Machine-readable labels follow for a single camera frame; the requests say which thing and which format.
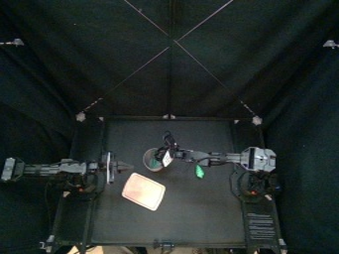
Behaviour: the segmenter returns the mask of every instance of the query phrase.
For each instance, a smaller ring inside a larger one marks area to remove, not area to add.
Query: black backdrop
[[[20,38],[25,46],[0,48],[0,160],[52,163],[67,157],[84,110],[96,116],[243,118],[252,116],[243,102],[263,117],[265,141],[279,155],[289,249],[336,252],[339,52],[321,45],[339,39],[337,5],[1,1],[0,40]],[[41,198],[22,195],[18,201],[2,188],[0,194],[0,247],[28,246],[45,237]],[[40,229],[25,227],[13,238],[24,217],[8,220],[9,207],[36,214]],[[22,235],[30,235],[25,243]]]

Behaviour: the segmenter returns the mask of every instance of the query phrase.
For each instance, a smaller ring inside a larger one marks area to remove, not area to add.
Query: white label
[[[169,151],[167,150],[163,158],[163,165],[167,167],[169,163],[173,161],[173,158],[171,158]]]

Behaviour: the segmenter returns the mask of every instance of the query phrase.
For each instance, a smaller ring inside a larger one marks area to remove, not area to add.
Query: black curtain
[[[315,52],[267,115],[265,141],[277,153],[277,208],[291,253],[339,249],[337,57],[331,49]]]

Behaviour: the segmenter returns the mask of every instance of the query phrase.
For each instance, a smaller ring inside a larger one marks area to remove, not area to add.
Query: green object
[[[203,168],[199,165],[196,165],[196,176],[197,176],[197,178],[201,179],[204,177],[204,175],[205,175],[205,172],[204,172]]]

